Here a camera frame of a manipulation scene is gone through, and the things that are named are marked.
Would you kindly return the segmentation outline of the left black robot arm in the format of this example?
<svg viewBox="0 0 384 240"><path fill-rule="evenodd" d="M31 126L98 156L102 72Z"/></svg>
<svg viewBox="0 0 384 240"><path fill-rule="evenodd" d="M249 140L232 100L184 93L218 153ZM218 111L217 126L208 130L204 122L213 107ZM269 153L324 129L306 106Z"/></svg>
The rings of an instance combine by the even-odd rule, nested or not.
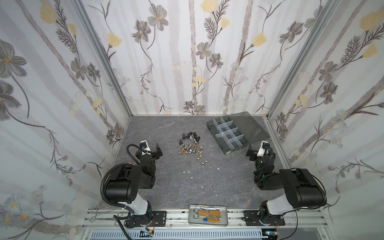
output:
<svg viewBox="0 0 384 240"><path fill-rule="evenodd" d="M159 145L151 151L147 141L141 141L138 146L129 144L126 150L136 164L118 164L108 170L101 181L100 194L108 205L129 211L127 217L117 217L117 221L125 220L127 228L147 226L154 222L154 215L150 202L144 200L138 190L154 187L156 160L163 152Z"/></svg>

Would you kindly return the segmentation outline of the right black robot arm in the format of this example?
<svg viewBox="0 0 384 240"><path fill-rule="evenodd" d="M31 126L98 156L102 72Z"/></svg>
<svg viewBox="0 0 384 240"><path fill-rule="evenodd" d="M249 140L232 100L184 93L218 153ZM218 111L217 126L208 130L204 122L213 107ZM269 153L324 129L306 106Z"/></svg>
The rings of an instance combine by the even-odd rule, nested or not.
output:
<svg viewBox="0 0 384 240"><path fill-rule="evenodd" d="M282 196L261 203L257 219L262 225L278 223L286 213L314 210L326 205L327 195L322 183L307 169L274 172L276 154L268 142L263 141L258 150L249 146L246 156L255 163L254 183L260 190L284 190Z"/></svg>

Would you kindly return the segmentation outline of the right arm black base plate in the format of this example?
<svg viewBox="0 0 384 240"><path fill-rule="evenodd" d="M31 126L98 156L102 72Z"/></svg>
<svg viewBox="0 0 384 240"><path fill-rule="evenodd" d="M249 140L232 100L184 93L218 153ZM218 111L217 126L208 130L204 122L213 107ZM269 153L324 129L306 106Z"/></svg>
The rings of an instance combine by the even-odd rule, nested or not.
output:
<svg viewBox="0 0 384 240"><path fill-rule="evenodd" d="M244 217L242 218L245 221L246 226L266 226L266 227L277 227L285 226L285 220L282 215L270 215L266 212L264 215L260 211L248 210L244 211Z"/></svg>

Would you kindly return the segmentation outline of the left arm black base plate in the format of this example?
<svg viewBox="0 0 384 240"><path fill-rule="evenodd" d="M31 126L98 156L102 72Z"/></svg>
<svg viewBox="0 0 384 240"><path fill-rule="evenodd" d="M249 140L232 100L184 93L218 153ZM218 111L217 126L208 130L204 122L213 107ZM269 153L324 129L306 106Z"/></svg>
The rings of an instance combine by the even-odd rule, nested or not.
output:
<svg viewBox="0 0 384 240"><path fill-rule="evenodd" d="M167 219L166 211L152 211L149 214L142 216L130 216L124 222L124 226L128 229L133 229L135 227L165 227Z"/></svg>

